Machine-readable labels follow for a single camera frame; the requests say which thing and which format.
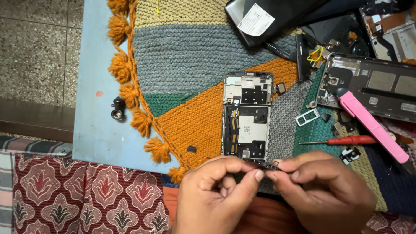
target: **pink pry tool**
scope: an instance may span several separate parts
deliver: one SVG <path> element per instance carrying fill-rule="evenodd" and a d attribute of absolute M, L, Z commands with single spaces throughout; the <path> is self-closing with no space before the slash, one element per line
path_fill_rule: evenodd
<path fill-rule="evenodd" d="M 399 163 L 408 161 L 409 155 L 392 139 L 350 91 L 346 88 L 339 88 L 336 94 L 342 107 L 352 117 L 356 117 L 393 158 Z"/>

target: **terrazzo floor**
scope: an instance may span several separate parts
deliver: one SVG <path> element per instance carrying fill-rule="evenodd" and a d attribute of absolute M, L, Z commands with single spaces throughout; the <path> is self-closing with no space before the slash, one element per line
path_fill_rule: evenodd
<path fill-rule="evenodd" d="M 0 98 L 75 108 L 84 0 L 0 6 Z"/>

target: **hand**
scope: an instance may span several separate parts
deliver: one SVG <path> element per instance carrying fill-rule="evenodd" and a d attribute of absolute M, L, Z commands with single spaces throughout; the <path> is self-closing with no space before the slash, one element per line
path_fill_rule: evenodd
<path fill-rule="evenodd" d="M 239 158 L 218 156 L 185 173 L 172 233 L 231 233 L 264 177 L 264 172 L 255 168 Z M 237 172 L 246 172 L 239 184 L 230 174 Z"/>
<path fill-rule="evenodd" d="M 361 233 L 377 202 L 361 175 L 320 150 L 283 160 L 278 167 L 282 172 L 266 174 L 308 231 Z"/>

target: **orange tassel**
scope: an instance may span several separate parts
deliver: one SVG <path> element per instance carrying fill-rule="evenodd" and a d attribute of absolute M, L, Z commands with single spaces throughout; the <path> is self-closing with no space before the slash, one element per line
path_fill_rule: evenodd
<path fill-rule="evenodd" d="M 130 126 L 135 127 L 141 133 L 142 137 L 146 136 L 149 138 L 151 124 L 152 120 L 144 111 L 138 107 L 133 110 L 133 121 L 130 123 Z"/>
<path fill-rule="evenodd" d="M 108 0 L 107 6 L 111 9 L 114 15 L 123 14 L 127 16 L 129 14 L 129 1 L 128 0 Z"/>
<path fill-rule="evenodd" d="M 121 85 L 119 91 L 121 92 L 119 96 L 124 100 L 127 108 L 139 107 L 139 91 L 134 88 L 131 82 Z"/>
<path fill-rule="evenodd" d="M 147 143 L 148 144 L 144 145 L 144 151 L 152 152 L 150 158 L 153 159 L 154 162 L 168 163 L 171 161 L 169 146 L 164 144 L 158 137 L 153 137 Z"/>
<path fill-rule="evenodd" d="M 114 45 L 120 45 L 126 40 L 127 34 L 130 33 L 129 23 L 123 14 L 111 16 L 108 21 L 108 37 L 113 40 Z"/>
<path fill-rule="evenodd" d="M 172 183 L 180 184 L 186 171 L 187 169 L 184 166 L 172 167 L 169 169 L 168 176 L 171 177 Z"/>
<path fill-rule="evenodd" d="M 120 84 L 124 84 L 130 81 L 130 69 L 132 66 L 131 62 L 127 59 L 126 53 L 118 46 L 115 48 L 119 53 L 114 53 L 115 56 L 111 59 L 108 71 L 116 77 L 116 80 Z"/>

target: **blue wooden board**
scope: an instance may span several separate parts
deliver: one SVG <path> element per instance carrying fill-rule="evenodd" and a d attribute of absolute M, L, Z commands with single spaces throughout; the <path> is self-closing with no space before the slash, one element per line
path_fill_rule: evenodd
<path fill-rule="evenodd" d="M 72 158 L 166 174 L 179 166 L 176 158 L 171 155 L 170 163 L 154 164 L 143 149 L 148 139 L 130 126 L 131 112 L 126 109 L 123 123 L 110 115 L 119 94 L 118 82 L 107 71 L 117 52 L 106 36 L 111 16 L 106 1 L 85 0 Z M 127 53 L 127 41 L 120 48 Z M 150 137 L 155 136 L 152 129 Z"/>

